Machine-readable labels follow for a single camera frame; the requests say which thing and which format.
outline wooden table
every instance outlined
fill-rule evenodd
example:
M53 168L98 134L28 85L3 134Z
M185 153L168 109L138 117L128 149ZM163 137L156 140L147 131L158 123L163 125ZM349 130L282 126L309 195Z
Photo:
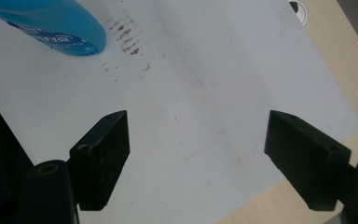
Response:
M358 36L336 0L302 0L309 12L305 25L341 89L358 116ZM352 150L351 164L358 162L358 132L343 144ZM340 212L309 210L287 180L276 184L220 220L232 223L325 223Z

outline logo on bottle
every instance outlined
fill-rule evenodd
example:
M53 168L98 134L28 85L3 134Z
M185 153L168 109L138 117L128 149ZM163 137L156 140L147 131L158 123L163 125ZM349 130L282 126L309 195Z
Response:
M22 30L27 35L39 40L40 42L51 46L57 50L80 50L83 49L85 54L96 52L97 49L90 42L74 35L67 35L60 32L52 32L44 29L22 26L13 22L9 25Z

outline blue bottle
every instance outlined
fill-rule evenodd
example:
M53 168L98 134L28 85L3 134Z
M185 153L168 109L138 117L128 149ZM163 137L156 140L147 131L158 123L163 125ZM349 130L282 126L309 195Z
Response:
M0 19L65 54L105 47L103 27L75 0L0 0Z

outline white sheet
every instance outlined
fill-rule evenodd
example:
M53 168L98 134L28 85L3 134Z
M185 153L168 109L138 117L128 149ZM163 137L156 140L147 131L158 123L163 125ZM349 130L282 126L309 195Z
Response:
M250 201L282 179L263 153L270 109L337 140L358 129L286 0L82 3L108 34L96 56L0 21L0 111L34 163L67 160L99 118L128 110L130 157L81 223L211 223Z

